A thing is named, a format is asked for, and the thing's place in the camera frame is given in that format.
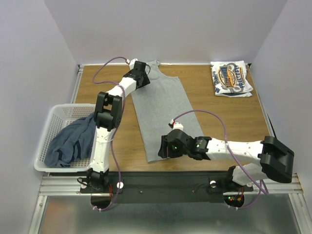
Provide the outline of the grey tank top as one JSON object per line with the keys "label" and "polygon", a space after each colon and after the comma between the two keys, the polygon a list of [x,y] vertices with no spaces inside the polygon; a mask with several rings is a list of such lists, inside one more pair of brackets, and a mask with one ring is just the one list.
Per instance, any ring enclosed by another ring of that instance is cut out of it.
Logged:
{"label": "grey tank top", "polygon": [[178,77],[163,74],[157,60],[147,63],[150,84],[131,93],[141,132],[146,159],[154,163],[158,156],[161,137],[169,133],[168,123],[176,116],[192,110],[184,87]]}

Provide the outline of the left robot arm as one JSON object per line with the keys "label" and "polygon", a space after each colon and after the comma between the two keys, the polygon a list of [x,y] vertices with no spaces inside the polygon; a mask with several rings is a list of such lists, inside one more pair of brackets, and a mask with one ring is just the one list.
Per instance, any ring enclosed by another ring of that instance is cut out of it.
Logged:
{"label": "left robot arm", "polygon": [[97,193],[108,189],[109,151],[123,116],[126,97],[133,91],[150,83],[146,73],[147,64],[137,59],[130,61],[130,71],[115,87],[97,96],[94,122],[96,123],[91,162],[87,172],[87,188]]}

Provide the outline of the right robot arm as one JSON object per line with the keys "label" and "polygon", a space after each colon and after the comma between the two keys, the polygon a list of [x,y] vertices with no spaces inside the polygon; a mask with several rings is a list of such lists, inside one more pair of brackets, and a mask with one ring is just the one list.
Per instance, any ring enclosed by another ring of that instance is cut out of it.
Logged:
{"label": "right robot arm", "polygon": [[267,178],[279,183],[292,181],[294,152],[273,136],[266,136],[262,141],[224,142],[208,136],[193,138],[180,129],[174,129],[161,137],[159,157],[183,155],[195,160],[236,161],[237,166],[231,167],[224,178],[229,190]]}

